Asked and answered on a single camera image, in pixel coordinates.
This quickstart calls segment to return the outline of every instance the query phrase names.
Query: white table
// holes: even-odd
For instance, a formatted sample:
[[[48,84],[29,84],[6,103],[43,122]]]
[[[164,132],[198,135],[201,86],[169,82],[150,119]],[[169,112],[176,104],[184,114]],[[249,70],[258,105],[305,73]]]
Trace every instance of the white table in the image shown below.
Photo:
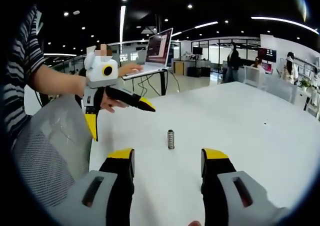
[[[292,208],[315,176],[320,123],[307,112],[243,83],[209,86],[152,100],[156,112],[135,108],[101,111],[99,142],[90,169],[111,151],[135,149],[132,226],[204,223],[201,149],[229,155],[267,190],[277,207]],[[168,150],[167,131],[175,133]]]

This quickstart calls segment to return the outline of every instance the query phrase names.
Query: metal spring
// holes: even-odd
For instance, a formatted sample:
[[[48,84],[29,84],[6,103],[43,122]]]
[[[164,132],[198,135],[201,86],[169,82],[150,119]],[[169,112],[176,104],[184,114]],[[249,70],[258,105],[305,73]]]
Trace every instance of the metal spring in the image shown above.
[[[172,129],[168,130],[167,138],[168,148],[173,150],[175,148],[175,132]]]

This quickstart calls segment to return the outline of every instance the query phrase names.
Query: laptop screen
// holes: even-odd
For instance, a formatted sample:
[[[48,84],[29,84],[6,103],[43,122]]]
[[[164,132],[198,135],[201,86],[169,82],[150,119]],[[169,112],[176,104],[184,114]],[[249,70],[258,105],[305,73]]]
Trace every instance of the laptop screen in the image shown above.
[[[145,58],[146,63],[158,63],[166,65],[172,31],[173,29],[170,28],[149,38]]]

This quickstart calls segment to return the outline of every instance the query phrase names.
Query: laptop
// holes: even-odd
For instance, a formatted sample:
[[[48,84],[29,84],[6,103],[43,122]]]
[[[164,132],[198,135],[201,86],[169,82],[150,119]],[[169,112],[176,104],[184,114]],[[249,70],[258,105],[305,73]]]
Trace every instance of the laptop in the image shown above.
[[[170,28],[151,36],[146,48],[145,61],[142,65],[143,70],[127,74],[122,78],[127,80],[167,69],[172,32],[173,28]]]

